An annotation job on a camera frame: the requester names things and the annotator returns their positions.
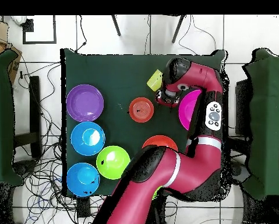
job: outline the floor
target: floor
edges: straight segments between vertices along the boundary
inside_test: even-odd
[[[193,15],[196,27],[209,32],[216,40],[216,49],[225,49],[228,52],[225,70],[230,79],[229,86],[229,126],[235,126],[235,85],[237,81],[246,79],[242,65],[250,62],[252,51],[255,48],[267,47],[273,53],[279,54],[279,15]],[[148,54],[151,46],[152,54],[191,54],[192,52],[183,48],[179,40],[187,32],[190,15],[183,21],[178,37],[174,44],[171,43],[174,30],[177,26],[178,17],[152,15],[151,16],[151,44],[149,43],[149,26],[147,15],[117,15],[118,26],[122,35],[116,33],[111,16],[82,16],[82,27],[87,43],[79,50],[81,54]],[[8,23],[8,42],[23,52],[23,59],[19,65],[19,71],[24,74],[32,73],[47,66],[33,75],[40,77],[41,98],[49,95],[53,87],[55,92],[43,101],[45,107],[51,114],[53,122],[61,127],[61,68],[51,70],[49,79],[48,71],[59,62],[59,49],[77,49],[84,42],[80,28],[80,16],[55,16],[56,43],[45,44],[43,41],[54,40],[53,16],[28,16],[33,19],[34,32],[26,33],[26,41],[33,44],[23,44],[22,27],[17,26],[9,16],[3,20]],[[208,55],[214,51],[214,41],[205,32],[194,27],[193,20],[186,36],[181,40],[181,45],[189,47],[200,55]],[[16,134],[29,131],[29,94],[28,91],[18,84],[18,75],[15,81],[15,116]],[[44,135],[47,127],[42,122],[42,133]],[[60,131],[52,127],[52,132],[59,135]],[[54,136],[48,138],[48,145],[56,142]],[[16,149],[15,159],[28,158],[22,148]],[[54,158],[50,150],[44,155],[45,159]],[[61,175],[61,167],[58,166],[56,173]],[[26,187],[18,187],[13,198],[13,213],[16,222],[26,224],[47,224],[52,219],[55,209],[48,207],[36,222],[28,219],[29,209],[34,198]],[[45,190],[45,184],[39,187],[39,191]],[[97,211],[102,200],[93,197],[93,210]],[[33,206],[33,214],[39,213],[38,205]],[[241,224],[243,214],[242,193],[238,186],[232,186],[228,197],[221,202],[194,202],[186,203],[176,201],[168,197],[166,208],[166,221],[168,224]],[[53,217],[54,223],[48,224],[74,224],[67,212],[60,211]]]

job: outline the blue bowl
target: blue bowl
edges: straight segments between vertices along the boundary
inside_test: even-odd
[[[102,128],[94,122],[81,122],[71,133],[71,144],[74,150],[85,156],[99,153],[105,144]]]
[[[88,163],[74,164],[67,172],[68,189],[78,197],[88,197],[98,189],[100,175],[98,170]]]

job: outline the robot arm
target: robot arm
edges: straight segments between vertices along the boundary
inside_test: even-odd
[[[202,93],[193,112],[186,155],[164,146],[142,149],[131,160],[131,168],[123,174],[114,193],[104,201],[93,224],[145,224],[153,194],[159,187],[197,200],[201,194],[217,193],[223,93],[218,72],[183,58],[172,59],[156,100],[166,106],[177,104],[174,93],[191,86],[201,88]]]

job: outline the dark green table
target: dark green table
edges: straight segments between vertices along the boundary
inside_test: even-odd
[[[248,163],[252,176],[243,187],[253,198],[262,200],[279,195],[279,57],[258,49],[245,71],[253,86],[253,141]]]
[[[23,180],[13,168],[15,115],[8,66],[17,57],[10,49],[0,53],[0,182],[19,186]]]
[[[79,55],[71,50],[65,53],[66,95],[79,84],[95,86],[103,95],[104,109],[95,123],[105,132],[105,146],[123,147],[132,158],[143,143],[153,135],[166,135],[178,145],[179,151],[185,150],[187,130],[178,118],[178,107],[157,106],[155,93],[146,85],[152,74],[159,69],[163,71],[169,59],[174,57],[188,58],[194,62],[221,68],[225,51],[217,51],[209,56],[192,55]],[[134,122],[128,113],[130,102],[137,97],[146,97],[154,103],[154,115],[146,123]],[[87,162],[96,166],[96,157],[82,156],[75,152],[70,143],[70,134],[78,124],[70,115],[62,120],[62,128],[66,128],[67,169],[78,162]],[[93,195],[110,195],[119,180],[109,180],[101,176],[100,186]]]

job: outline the plate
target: plate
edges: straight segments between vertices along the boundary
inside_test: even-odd
[[[66,99],[69,115],[78,122],[94,121],[102,113],[104,99],[98,89],[82,84],[74,87]]]
[[[174,140],[172,140],[168,136],[163,135],[152,136],[151,138],[145,141],[142,148],[144,148],[147,145],[166,146],[171,149],[174,149],[175,151],[178,151],[178,147]]]
[[[135,122],[144,123],[151,119],[154,114],[152,102],[144,97],[134,99],[129,106],[129,114]]]
[[[71,144],[81,155],[95,155],[105,144],[104,131],[94,122],[81,122],[71,133]]]
[[[202,91],[198,89],[188,93],[179,104],[179,120],[186,130],[189,129],[194,106],[201,92]]]

